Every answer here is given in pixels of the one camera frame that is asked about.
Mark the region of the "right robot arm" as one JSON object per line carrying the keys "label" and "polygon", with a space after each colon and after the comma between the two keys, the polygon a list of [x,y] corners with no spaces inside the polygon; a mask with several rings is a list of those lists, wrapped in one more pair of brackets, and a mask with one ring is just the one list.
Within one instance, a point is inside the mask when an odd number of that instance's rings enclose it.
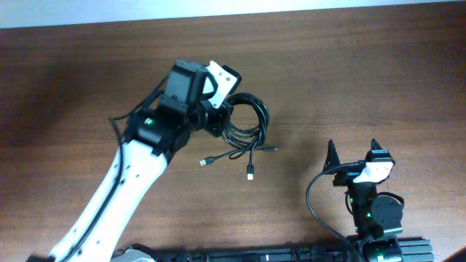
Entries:
{"label": "right robot arm", "polygon": [[347,189],[346,205],[357,234],[350,240],[356,261],[402,261],[397,235],[403,231],[404,199],[377,186],[390,177],[395,160],[376,140],[366,157],[342,164],[332,140],[328,142],[323,171],[333,176],[333,185]]}

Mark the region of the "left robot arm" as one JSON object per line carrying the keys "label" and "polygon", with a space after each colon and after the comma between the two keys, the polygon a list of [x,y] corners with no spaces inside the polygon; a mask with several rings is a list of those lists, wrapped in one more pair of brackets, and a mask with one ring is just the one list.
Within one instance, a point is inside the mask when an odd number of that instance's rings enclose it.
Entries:
{"label": "left robot arm", "polygon": [[225,100],[242,77],[214,61],[175,61],[167,76],[133,110],[117,132],[116,156],[70,231],[46,256],[31,261],[110,261],[146,192],[193,132],[215,137],[231,113]]}

